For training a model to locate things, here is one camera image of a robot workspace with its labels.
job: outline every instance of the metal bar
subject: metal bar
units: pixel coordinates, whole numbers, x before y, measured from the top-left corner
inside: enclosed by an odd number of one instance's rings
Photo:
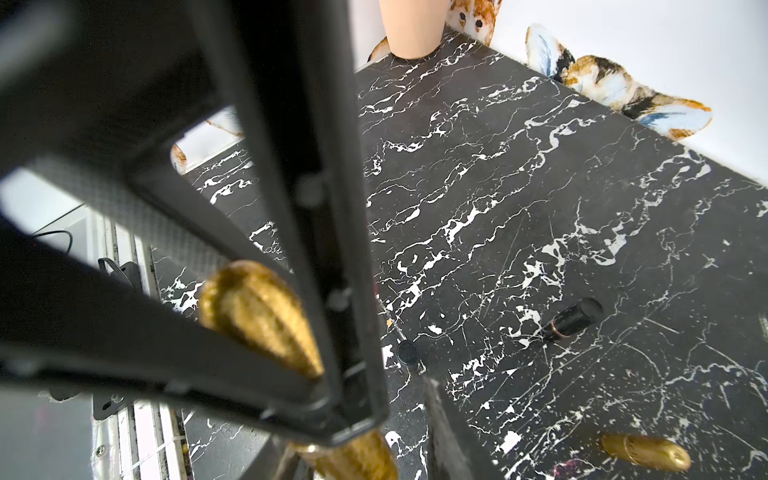
[[[157,278],[154,276],[154,265],[149,246],[141,241],[141,238],[133,236],[134,254],[141,272],[141,289],[151,299],[160,301],[160,293],[157,291]]]
[[[309,466],[286,442],[272,435],[240,480],[309,480],[311,473]]]
[[[314,236],[306,228],[312,224],[309,212],[302,210],[292,198],[293,183],[296,179],[286,178],[281,161],[288,158],[304,164],[313,164],[319,173],[316,152],[312,150],[312,131],[306,122],[306,110],[301,105],[303,96],[296,71],[296,59],[293,46],[288,42],[274,42],[275,38],[290,38],[285,31],[278,34],[277,23],[264,22],[259,28],[243,29],[238,18],[245,19],[245,12],[236,10],[236,6],[221,0],[207,2],[193,1],[192,19],[203,43],[207,60],[213,68],[220,90],[235,105],[245,131],[247,143],[257,161],[254,170],[260,178],[267,208],[275,220],[280,232],[280,245],[288,254],[288,259],[296,276],[296,290],[302,299],[302,305],[312,327],[320,357],[325,368],[323,382],[327,384],[330,401],[337,402],[341,393],[340,365],[333,348],[329,331],[329,322],[324,314],[325,295],[321,288],[330,289],[331,282],[323,284],[325,278],[319,274],[316,262],[308,258],[306,247],[323,239]],[[264,8],[277,5],[264,4]],[[265,18],[276,12],[264,12]],[[277,48],[266,59],[263,52],[254,55],[248,51],[248,45],[273,45]],[[263,90],[261,81],[267,78],[275,82],[278,88],[270,92]],[[264,102],[271,102],[267,107]],[[280,104],[281,112],[270,111]],[[278,144],[275,131],[284,131],[290,139]],[[332,258],[326,261],[333,263]]]
[[[95,166],[62,157],[40,157],[29,167],[82,198],[99,213],[125,225],[139,237],[172,252],[175,260],[203,278],[230,262],[202,239],[141,199],[116,175],[108,176]]]
[[[159,445],[154,425],[154,412],[151,402],[137,400],[133,404],[136,419],[136,443],[138,445],[139,475],[141,480],[164,480],[161,474]]]
[[[128,172],[131,185],[142,198],[230,260],[253,260],[278,273],[288,284],[293,276],[248,240],[216,207],[179,175],[167,151],[150,152]]]
[[[114,244],[118,250],[114,262],[118,266],[122,266],[126,262],[133,262],[135,259],[133,245],[131,245],[131,234],[119,223],[114,225],[114,232],[117,236],[117,241]]]
[[[120,477],[120,447],[118,435],[118,418],[112,417],[93,421],[93,452],[91,452],[91,467],[94,480],[115,480]]]
[[[120,446],[120,472],[124,480],[135,480],[134,463],[138,462],[138,454],[134,452],[131,439],[134,437],[133,425],[128,418],[128,409],[118,412],[118,438]]]
[[[265,4],[285,22],[247,25],[248,7],[192,2],[225,99],[235,104],[254,170],[296,277],[329,388],[357,435],[387,413],[367,238],[346,7]],[[284,41],[275,44],[275,37]],[[272,45],[266,58],[261,45]],[[344,372],[343,379],[339,373]]]
[[[163,430],[165,457],[168,463],[168,480],[182,480],[184,475],[184,452],[181,450],[181,439],[176,421],[176,413],[164,403],[160,404],[160,422]]]
[[[429,478],[431,480],[502,480],[491,456],[445,390],[422,377],[429,417]]]
[[[104,217],[87,208],[85,228],[88,231],[88,263],[96,265],[99,258],[104,256],[106,245],[104,244]]]
[[[148,2],[140,8],[133,2],[27,3],[29,8],[10,8],[17,15],[2,19],[0,42],[35,47],[26,51],[35,55],[29,55],[25,68],[3,71],[0,175],[36,155],[56,151],[84,129],[98,125],[101,114],[130,102],[137,91],[199,48],[186,5],[178,0]],[[6,38],[12,31],[6,26],[24,18],[31,20],[25,24],[27,36]],[[40,18],[50,21],[35,21]],[[51,35],[55,35],[51,44],[34,43]],[[204,66],[200,73],[207,75]],[[178,78],[177,85],[185,80]],[[40,108],[45,115],[40,115]],[[144,112],[145,120],[151,113]],[[148,130],[155,127],[147,122]],[[122,138],[133,133],[121,130]],[[117,146],[117,138],[91,139]]]
[[[209,406],[318,406],[312,383],[276,362],[35,246],[7,224],[0,239],[0,353],[24,360],[34,354],[40,371],[28,379],[69,379]],[[21,379],[13,368],[0,376]]]
[[[168,458],[166,454],[165,442],[163,441],[163,425],[160,418],[160,403],[152,402],[152,424],[154,427],[154,440],[157,447],[157,463],[160,466],[160,475],[164,480],[168,480]]]

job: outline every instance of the cat face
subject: cat face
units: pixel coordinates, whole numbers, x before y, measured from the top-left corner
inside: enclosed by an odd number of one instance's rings
[[[697,101],[661,94],[635,81],[621,65],[607,58],[574,56],[546,28],[528,27],[528,67],[618,111],[646,127],[680,140],[712,120],[712,109]]]
[[[446,23],[456,31],[490,45],[502,0],[453,0]]]

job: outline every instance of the black marble floor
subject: black marble floor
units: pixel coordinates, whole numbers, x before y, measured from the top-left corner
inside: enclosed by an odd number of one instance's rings
[[[768,476],[768,191],[457,34],[357,80],[391,329],[506,478]],[[187,177],[279,256],[249,161],[237,146]],[[164,300],[194,315],[201,282],[156,253]],[[539,324],[585,296],[607,319],[543,346]],[[384,429],[401,478],[425,480],[421,386],[397,338],[382,339]],[[237,477],[206,452],[238,428],[189,419],[197,480]],[[673,439],[693,466],[614,460],[603,431]]]

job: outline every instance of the gold cap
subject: gold cap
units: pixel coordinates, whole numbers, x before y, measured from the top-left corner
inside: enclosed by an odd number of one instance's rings
[[[600,444],[610,456],[636,465],[668,472],[685,472],[690,468],[688,452],[667,439],[645,435],[604,433],[600,436]]]

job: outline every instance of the white wall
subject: white wall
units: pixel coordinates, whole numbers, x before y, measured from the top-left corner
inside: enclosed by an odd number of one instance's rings
[[[355,69],[368,61],[368,55],[386,37],[379,0],[347,0],[349,33]]]
[[[610,58],[651,88],[712,108],[712,123],[681,143],[768,185],[766,0],[504,0],[491,47],[525,63],[535,22],[576,58]]]
[[[24,168],[0,180],[0,211],[16,227],[33,233],[82,202]]]

